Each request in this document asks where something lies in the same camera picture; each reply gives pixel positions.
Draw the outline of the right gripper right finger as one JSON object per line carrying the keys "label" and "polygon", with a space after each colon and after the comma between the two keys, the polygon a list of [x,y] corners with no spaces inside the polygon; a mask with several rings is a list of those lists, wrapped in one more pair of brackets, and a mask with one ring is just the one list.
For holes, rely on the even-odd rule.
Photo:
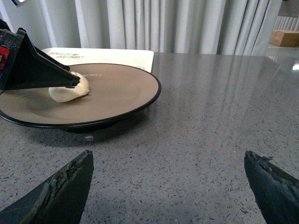
{"label": "right gripper right finger", "polygon": [[268,224],[299,222],[299,181],[270,163],[270,158],[246,151],[244,168],[256,203]]}

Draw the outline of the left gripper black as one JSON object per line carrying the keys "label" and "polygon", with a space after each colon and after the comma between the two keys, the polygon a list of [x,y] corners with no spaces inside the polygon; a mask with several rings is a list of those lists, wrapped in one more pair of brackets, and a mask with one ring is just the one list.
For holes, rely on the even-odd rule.
{"label": "left gripper black", "polygon": [[38,51],[27,33],[11,32],[0,20],[0,92],[7,90],[77,86],[80,78],[56,60]]}

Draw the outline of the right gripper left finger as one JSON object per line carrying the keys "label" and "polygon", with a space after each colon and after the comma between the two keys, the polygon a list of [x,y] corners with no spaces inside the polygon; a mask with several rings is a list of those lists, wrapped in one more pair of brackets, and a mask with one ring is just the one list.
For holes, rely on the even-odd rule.
{"label": "right gripper left finger", "polygon": [[84,151],[0,212],[2,224],[78,224],[93,176],[93,153]]}

